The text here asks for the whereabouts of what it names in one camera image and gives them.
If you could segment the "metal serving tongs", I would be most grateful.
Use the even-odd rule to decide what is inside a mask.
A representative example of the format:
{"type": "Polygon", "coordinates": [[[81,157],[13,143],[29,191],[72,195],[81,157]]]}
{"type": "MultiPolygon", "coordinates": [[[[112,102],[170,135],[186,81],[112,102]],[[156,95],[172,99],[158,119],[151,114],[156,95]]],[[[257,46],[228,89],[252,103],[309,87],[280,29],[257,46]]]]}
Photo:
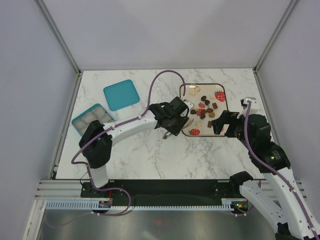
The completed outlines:
{"type": "Polygon", "coordinates": [[[162,136],[162,138],[164,140],[168,139],[169,137],[171,137],[174,133],[179,134],[183,129],[186,129],[188,127],[190,127],[192,125],[192,123],[194,122],[194,119],[189,118],[188,121],[185,122],[184,126],[174,126],[170,131],[167,130],[164,135],[162,136]]]}

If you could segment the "dark small chocolate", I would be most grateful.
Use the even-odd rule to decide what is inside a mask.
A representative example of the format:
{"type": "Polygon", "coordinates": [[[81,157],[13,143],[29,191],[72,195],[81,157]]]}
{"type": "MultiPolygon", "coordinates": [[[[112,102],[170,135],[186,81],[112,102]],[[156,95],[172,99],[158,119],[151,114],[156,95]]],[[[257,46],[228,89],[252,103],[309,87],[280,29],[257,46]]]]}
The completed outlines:
{"type": "Polygon", "coordinates": [[[192,110],[190,111],[190,114],[191,114],[191,115],[196,115],[196,114],[197,114],[197,111],[196,111],[195,109],[192,109],[192,110]]]}

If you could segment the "white heart chocolate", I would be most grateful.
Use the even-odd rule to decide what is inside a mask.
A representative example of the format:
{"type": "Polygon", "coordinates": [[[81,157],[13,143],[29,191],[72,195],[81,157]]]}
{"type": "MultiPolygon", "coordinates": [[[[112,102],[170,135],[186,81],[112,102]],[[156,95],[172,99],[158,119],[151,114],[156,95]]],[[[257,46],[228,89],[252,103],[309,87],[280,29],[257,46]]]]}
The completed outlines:
{"type": "Polygon", "coordinates": [[[200,128],[202,126],[202,123],[201,122],[196,122],[195,125],[196,125],[197,128],[200,128]]]}

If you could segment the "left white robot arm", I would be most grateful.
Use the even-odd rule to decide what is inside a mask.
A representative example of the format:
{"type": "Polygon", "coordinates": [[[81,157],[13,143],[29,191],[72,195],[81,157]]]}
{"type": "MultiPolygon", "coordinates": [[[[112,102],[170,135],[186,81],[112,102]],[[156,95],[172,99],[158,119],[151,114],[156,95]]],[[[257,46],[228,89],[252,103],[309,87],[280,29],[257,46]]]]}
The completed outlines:
{"type": "Polygon", "coordinates": [[[105,197],[110,190],[106,165],[111,158],[112,148],[119,142],[144,131],[163,128],[166,135],[178,136],[189,120],[189,111],[194,104],[175,97],[170,102],[154,103],[142,115],[132,119],[89,124],[79,141],[80,154],[86,162],[92,192],[105,197]]]}

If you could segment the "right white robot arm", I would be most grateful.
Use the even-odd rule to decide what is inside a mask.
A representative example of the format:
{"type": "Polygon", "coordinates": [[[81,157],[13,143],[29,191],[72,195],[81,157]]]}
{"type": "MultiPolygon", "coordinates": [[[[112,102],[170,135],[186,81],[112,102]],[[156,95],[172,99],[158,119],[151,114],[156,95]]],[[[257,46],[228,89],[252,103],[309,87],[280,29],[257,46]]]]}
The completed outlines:
{"type": "Polygon", "coordinates": [[[214,133],[225,130],[226,137],[237,138],[248,149],[251,162],[263,174],[278,202],[262,192],[246,171],[230,177],[229,193],[249,200],[272,227],[277,240],[318,240],[320,224],[298,188],[286,153],[271,140],[266,117],[224,110],[211,124],[214,133]]]}

